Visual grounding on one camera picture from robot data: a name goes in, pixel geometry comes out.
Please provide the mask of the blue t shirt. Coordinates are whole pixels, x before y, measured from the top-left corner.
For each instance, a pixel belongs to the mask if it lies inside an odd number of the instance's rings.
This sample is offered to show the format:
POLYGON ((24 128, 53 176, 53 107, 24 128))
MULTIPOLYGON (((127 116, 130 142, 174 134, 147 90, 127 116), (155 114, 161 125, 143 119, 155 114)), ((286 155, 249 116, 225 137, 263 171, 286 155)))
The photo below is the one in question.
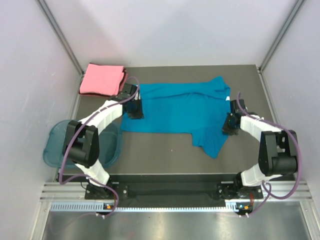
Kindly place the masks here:
POLYGON ((230 112, 231 88, 221 76, 198 83, 141 84, 142 119, 122 118, 136 133, 190 134, 192 145, 217 158, 227 140, 222 128, 230 112))

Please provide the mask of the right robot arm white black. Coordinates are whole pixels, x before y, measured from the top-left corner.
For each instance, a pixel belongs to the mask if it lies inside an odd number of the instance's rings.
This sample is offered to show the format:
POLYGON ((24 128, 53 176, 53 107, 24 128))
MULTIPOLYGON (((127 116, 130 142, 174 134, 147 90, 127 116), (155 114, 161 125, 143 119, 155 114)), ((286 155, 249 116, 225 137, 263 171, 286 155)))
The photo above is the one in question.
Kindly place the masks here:
POLYGON ((233 136, 241 130, 250 134, 259 142, 258 160, 251 168, 237 173, 232 183, 217 185, 219 197, 225 200, 248 198, 261 190, 263 182, 295 174, 299 169, 296 133, 246 110, 243 99, 232 100, 222 133, 233 136))

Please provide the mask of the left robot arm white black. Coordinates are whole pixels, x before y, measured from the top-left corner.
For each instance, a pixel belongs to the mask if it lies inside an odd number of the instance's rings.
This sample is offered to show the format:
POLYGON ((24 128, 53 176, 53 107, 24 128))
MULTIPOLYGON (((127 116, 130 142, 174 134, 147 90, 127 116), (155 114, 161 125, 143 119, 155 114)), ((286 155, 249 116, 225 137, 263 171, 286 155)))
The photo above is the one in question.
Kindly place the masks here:
POLYGON ((126 83, 117 94, 109 96, 93 113, 81 120, 71 120, 66 127, 62 148, 63 160, 59 183, 64 184, 62 175, 67 161, 71 161, 83 172, 89 183, 96 186, 102 198, 109 198, 114 191, 110 175, 99 160, 99 136, 114 120, 123 114, 139 120, 144 118, 139 84, 126 83))

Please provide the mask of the blue translucent plastic bin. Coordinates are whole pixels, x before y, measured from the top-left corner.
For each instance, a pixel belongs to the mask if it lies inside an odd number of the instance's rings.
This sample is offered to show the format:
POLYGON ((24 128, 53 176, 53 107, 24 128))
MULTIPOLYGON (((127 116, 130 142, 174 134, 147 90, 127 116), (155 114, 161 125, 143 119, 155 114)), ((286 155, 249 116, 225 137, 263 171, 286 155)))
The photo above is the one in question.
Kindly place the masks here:
MULTIPOLYGON (((53 168, 59 168, 63 161, 63 144, 67 125, 70 120, 62 120, 51 129, 43 150, 44 162, 53 168)), ((112 166, 122 151, 123 136, 120 126, 112 122, 99 135, 99 161, 104 168, 112 166)))

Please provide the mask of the pink folded t shirt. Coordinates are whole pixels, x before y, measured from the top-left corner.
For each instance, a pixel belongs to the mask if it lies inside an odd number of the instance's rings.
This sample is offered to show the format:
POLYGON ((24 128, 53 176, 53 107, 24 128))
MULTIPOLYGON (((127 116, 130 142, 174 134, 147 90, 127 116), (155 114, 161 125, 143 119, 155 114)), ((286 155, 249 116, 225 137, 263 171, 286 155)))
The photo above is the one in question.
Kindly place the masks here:
POLYGON ((79 88, 81 95, 114 96, 119 93, 125 76, 121 65, 97 65, 89 63, 79 88))

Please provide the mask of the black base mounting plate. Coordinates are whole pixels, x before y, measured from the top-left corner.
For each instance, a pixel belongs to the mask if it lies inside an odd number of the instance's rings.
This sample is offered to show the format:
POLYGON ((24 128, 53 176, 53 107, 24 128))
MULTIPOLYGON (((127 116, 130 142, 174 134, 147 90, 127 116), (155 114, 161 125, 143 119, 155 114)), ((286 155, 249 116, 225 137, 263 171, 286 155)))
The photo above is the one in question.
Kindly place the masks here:
POLYGON ((119 199, 125 201, 148 197, 155 202, 160 197, 182 197, 183 199, 202 197, 209 200, 230 200, 246 198, 247 192, 238 192, 231 183, 216 182, 109 182, 106 187, 89 183, 85 198, 88 200, 110 199, 114 190, 119 199))

